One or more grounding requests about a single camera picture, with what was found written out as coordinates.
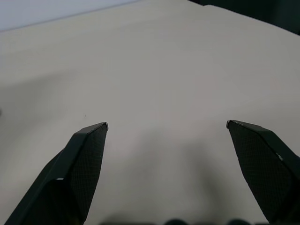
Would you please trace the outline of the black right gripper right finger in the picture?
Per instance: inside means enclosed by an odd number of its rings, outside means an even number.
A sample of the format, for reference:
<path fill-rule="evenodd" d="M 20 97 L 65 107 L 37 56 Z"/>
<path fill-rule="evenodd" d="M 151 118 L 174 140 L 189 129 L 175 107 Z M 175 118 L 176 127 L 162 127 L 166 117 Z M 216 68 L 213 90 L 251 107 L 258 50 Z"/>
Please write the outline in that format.
<path fill-rule="evenodd" d="M 229 120 L 226 127 L 242 174 L 268 222 L 300 225 L 300 157 L 259 125 Z"/>

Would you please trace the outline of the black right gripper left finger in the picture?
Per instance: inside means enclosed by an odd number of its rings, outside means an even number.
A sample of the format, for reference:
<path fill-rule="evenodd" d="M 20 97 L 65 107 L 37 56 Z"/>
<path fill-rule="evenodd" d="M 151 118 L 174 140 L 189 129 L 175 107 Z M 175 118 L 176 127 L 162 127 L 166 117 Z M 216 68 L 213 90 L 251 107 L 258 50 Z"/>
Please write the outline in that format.
<path fill-rule="evenodd" d="M 74 133 L 4 225 L 83 225 L 98 184 L 107 131 L 107 122 L 101 122 Z"/>

